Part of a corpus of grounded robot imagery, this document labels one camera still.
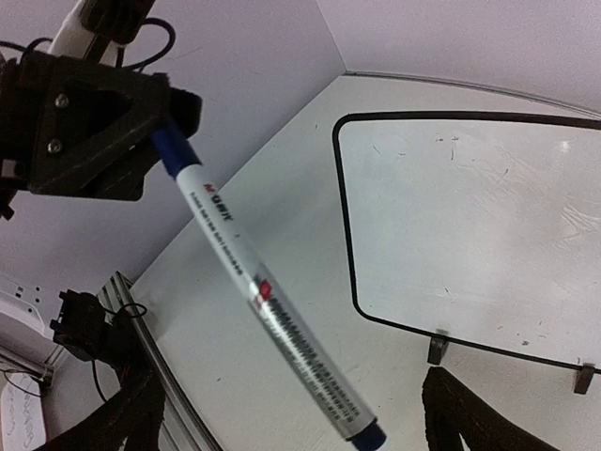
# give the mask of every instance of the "marker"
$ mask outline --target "marker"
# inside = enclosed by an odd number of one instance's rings
[[[238,229],[190,143],[170,119],[152,134],[167,173],[256,317],[321,411],[360,451],[386,441],[376,416],[321,348],[299,313]]]

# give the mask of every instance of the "white wall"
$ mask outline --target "white wall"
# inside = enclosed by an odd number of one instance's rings
[[[591,0],[317,0],[348,70],[528,91],[601,109]]]
[[[74,3],[3,0],[0,39],[53,36]],[[203,97],[193,144],[219,182],[344,71],[315,0],[158,0],[151,15],[170,21],[178,37],[148,71],[168,71],[174,86]],[[128,60],[163,43],[161,30],[144,30]],[[145,190],[137,203],[19,194],[15,217],[0,222],[0,272],[92,291],[116,269],[137,276],[190,217],[158,165]]]

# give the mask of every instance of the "white panel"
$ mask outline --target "white panel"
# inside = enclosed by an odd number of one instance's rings
[[[490,93],[341,77],[222,189],[259,254],[333,361],[374,409],[389,450],[426,449],[428,341],[353,308],[332,128],[352,112],[484,109],[562,113]],[[232,451],[348,450],[269,341],[196,223],[136,283],[147,324],[201,417]],[[573,373],[451,346],[444,363],[512,421],[564,449],[596,449],[601,396]]]
[[[601,109],[591,0],[318,0],[347,69],[440,77]]]
[[[364,314],[601,362],[600,131],[351,118],[339,142]]]
[[[3,0],[0,39],[52,37],[74,3]],[[344,71],[314,0],[157,0],[151,15],[173,24],[177,42],[146,71],[166,71],[174,86],[204,99],[193,143],[219,182]],[[126,63],[156,53],[165,39],[145,27]],[[92,292],[116,269],[137,276],[190,218],[159,165],[145,190],[137,203],[19,194],[15,217],[0,222],[0,272]]]

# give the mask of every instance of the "screw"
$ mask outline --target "screw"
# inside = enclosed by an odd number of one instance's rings
[[[48,153],[51,155],[55,155],[56,153],[60,153],[63,149],[63,143],[60,142],[59,139],[53,139],[50,143],[48,143]]]
[[[60,109],[67,108],[69,106],[69,97],[65,94],[59,94],[56,96],[56,99],[54,99],[54,106]]]

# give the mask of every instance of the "white tabletop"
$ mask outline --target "white tabletop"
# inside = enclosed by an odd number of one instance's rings
[[[391,450],[427,449],[421,385],[428,339],[368,321],[352,305],[331,132],[348,113],[426,109],[565,114],[483,91],[341,77],[222,190],[292,302],[377,413]],[[269,341],[196,224],[171,242],[133,294],[148,305],[146,323],[164,358],[223,448],[351,449]],[[596,380],[579,397],[569,370],[458,346],[443,363],[529,432],[564,449],[598,448]]]

